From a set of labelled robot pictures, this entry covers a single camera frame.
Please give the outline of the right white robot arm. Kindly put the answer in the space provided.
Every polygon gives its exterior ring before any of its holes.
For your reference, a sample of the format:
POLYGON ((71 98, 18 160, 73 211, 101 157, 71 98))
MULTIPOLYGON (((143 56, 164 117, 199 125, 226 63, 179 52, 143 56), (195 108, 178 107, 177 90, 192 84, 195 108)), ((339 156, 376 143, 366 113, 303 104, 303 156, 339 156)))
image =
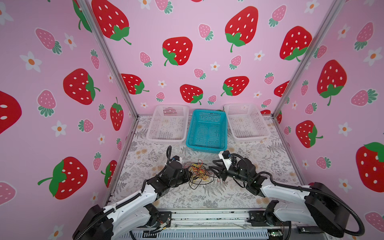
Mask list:
POLYGON ((221 180, 232 178, 255 196, 274 198, 294 204, 293 208, 274 205, 273 215, 281 222, 314 224, 325 233, 341 238, 345 234, 360 237, 365 226, 358 214, 324 184, 292 186, 276 182, 269 172, 256 172, 256 167, 242 159, 226 166, 223 160, 214 160, 209 169, 221 180))

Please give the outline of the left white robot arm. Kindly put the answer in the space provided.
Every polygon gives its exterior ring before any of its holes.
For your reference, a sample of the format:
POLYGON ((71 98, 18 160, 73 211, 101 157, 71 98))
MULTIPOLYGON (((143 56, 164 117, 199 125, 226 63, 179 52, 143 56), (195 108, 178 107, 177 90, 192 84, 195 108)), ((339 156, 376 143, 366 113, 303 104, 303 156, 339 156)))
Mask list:
POLYGON ((178 161, 168 163, 159 174, 143 182, 142 188, 112 205, 91 207, 73 234, 74 240, 116 240, 157 221, 153 203, 171 188, 189 182, 192 173, 178 161))

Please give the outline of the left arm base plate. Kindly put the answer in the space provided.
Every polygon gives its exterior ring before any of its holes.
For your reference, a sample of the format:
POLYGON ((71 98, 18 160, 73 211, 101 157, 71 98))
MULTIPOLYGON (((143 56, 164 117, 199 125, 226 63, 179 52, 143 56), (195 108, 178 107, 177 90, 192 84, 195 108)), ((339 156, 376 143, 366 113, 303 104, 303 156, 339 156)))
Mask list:
POLYGON ((158 212, 150 217, 150 220, 142 226, 142 228, 157 229, 161 225, 166 224, 165 227, 169 228, 172 222, 172 212, 158 212))

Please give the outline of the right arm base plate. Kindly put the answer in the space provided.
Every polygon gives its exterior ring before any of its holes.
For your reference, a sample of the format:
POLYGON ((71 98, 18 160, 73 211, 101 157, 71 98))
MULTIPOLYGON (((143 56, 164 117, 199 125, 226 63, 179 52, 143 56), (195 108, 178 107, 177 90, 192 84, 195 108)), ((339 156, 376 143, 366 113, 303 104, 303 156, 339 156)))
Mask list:
POLYGON ((280 221, 272 212, 249 211, 247 222, 253 227, 284 227, 284 222, 280 221))

